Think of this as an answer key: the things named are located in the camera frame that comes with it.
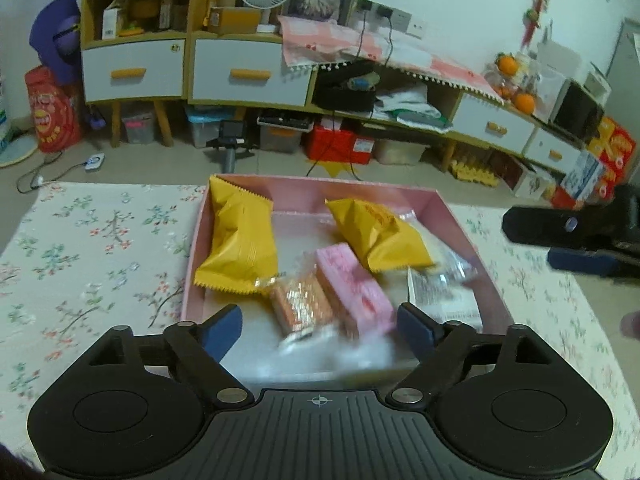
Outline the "person's hand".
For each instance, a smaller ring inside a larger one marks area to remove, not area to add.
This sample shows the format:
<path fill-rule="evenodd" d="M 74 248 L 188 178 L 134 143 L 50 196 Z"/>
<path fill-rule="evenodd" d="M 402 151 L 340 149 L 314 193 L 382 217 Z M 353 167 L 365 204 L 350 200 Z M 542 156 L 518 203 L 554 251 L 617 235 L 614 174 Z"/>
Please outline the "person's hand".
<path fill-rule="evenodd" d="M 627 338 L 640 339 L 640 312 L 626 314 L 620 320 L 620 332 Z"/>

